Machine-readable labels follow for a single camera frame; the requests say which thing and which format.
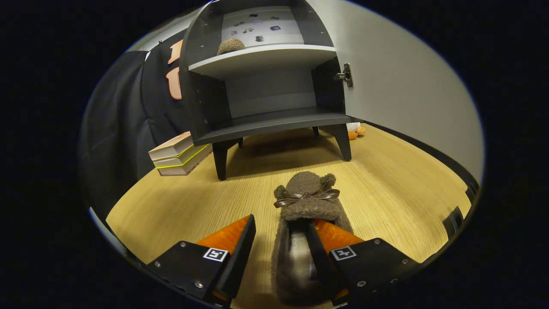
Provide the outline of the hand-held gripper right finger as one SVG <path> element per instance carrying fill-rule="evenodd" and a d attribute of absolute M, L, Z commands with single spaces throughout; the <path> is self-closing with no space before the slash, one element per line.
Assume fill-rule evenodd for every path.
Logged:
<path fill-rule="evenodd" d="M 322 292 L 335 306 L 379 298 L 420 268 L 385 240 L 363 240 L 329 221 L 306 219 L 305 235 Z"/>

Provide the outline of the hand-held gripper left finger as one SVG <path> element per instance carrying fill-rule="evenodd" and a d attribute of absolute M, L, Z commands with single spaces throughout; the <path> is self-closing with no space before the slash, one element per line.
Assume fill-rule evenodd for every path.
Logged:
<path fill-rule="evenodd" d="M 196 242 L 181 240 L 145 265 L 153 278 L 207 307 L 237 297 L 256 235 L 247 215 Z"/>

